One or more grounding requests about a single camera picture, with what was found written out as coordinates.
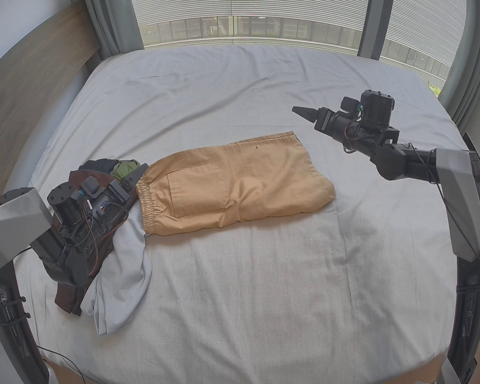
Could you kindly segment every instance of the curtain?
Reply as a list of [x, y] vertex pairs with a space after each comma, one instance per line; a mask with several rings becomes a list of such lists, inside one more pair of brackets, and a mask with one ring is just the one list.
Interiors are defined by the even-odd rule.
[[467, 0], [467, 17], [460, 45], [438, 96], [458, 130], [478, 130], [480, 118], [480, 0]]
[[132, 0], [85, 0], [98, 39], [100, 58], [144, 49]]

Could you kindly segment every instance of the shorts pocket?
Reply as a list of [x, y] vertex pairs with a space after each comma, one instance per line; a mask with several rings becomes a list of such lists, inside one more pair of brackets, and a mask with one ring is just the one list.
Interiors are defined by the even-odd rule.
[[175, 217], [224, 208], [230, 193], [215, 164], [185, 168], [167, 175]]

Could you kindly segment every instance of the clothing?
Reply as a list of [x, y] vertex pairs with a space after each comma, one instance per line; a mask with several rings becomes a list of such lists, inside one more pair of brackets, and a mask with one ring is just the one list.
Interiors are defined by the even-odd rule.
[[118, 163], [118, 160], [113, 159], [88, 160], [78, 169], [90, 169], [109, 174]]
[[125, 176], [127, 176], [133, 170], [136, 170], [139, 166], [140, 163], [137, 160], [120, 161], [118, 164], [115, 164], [113, 170], [110, 172], [110, 176], [113, 176], [118, 181], [121, 181]]
[[138, 181], [146, 233], [313, 212], [335, 197], [293, 132], [178, 152]]
[[99, 335], [111, 335], [132, 321], [150, 283], [152, 264], [145, 250], [140, 202], [117, 229], [113, 246], [80, 305], [85, 314], [93, 316]]
[[[80, 188], [80, 184], [89, 176], [94, 176], [100, 186], [102, 187], [107, 187], [108, 184], [113, 180], [113, 178], [103, 172], [99, 171], [94, 171], [94, 170], [88, 170], [88, 169], [80, 169], [77, 171], [72, 171], [70, 172], [70, 176], [68, 178], [69, 182], [75, 185], [77, 189]], [[137, 201], [137, 195], [134, 193], [131, 197], [131, 199], [127, 202], [125, 205], [125, 209], [129, 210], [131, 206]], [[57, 217], [54, 215], [53, 217], [53, 225], [55, 228], [60, 227], [60, 222], [57, 219]], [[105, 240], [103, 240], [99, 245], [98, 245], [98, 263], [95, 272], [89, 276], [88, 281], [85, 285], [79, 288], [74, 288], [72, 286], [58, 283], [57, 286], [57, 295], [55, 297], [55, 303], [62, 308], [65, 312], [68, 313], [74, 313], [78, 316], [82, 313], [80, 309], [80, 304], [84, 298], [84, 295], [92, 283], [94, 277], [97, 275], [100, 267], [102, 266], [102, 263], [104, 259], [107, 257], [107, 255], [112, 252], [113, 250], [113, 242], [112, 238], [115, 234], [115, 231], [113, 231], [111, 234], [109, 234]], [[94, 265], [94, 258], [95, 255], [90, 255], [88, 258], [88, 264], [90, 268], [93, 267]]]

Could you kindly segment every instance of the mattress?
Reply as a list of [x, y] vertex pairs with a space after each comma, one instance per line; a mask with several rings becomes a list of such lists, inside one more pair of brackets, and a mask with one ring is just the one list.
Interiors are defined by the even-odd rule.
[[445, 352], [456, 258], [436, 187], [382, 179], [366, 156], [345, 154], [291, 112], [338, 110], [365, 89], [394, 97], [399, 142], [466, 148], [416, 73], [374, 60], [225, 45], [101, 62], [35, 169], [31, 185], [44, 199], [89, 159], [153, 163], [290, 130], [337, 196], [310, 214], [147, 237], [149, 288], [133, 320], [109, 336], [54, 304], [56, 283], [26, 252], [15, 270], [37, 343], [116, 384], [374, 383]]

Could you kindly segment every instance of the wooden headboard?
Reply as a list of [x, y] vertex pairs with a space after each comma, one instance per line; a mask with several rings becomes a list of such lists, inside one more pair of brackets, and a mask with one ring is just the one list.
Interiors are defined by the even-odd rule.
[[33, 127], [99, 48], [85, 2], [80, 0], [0, 58], [0, 194]]

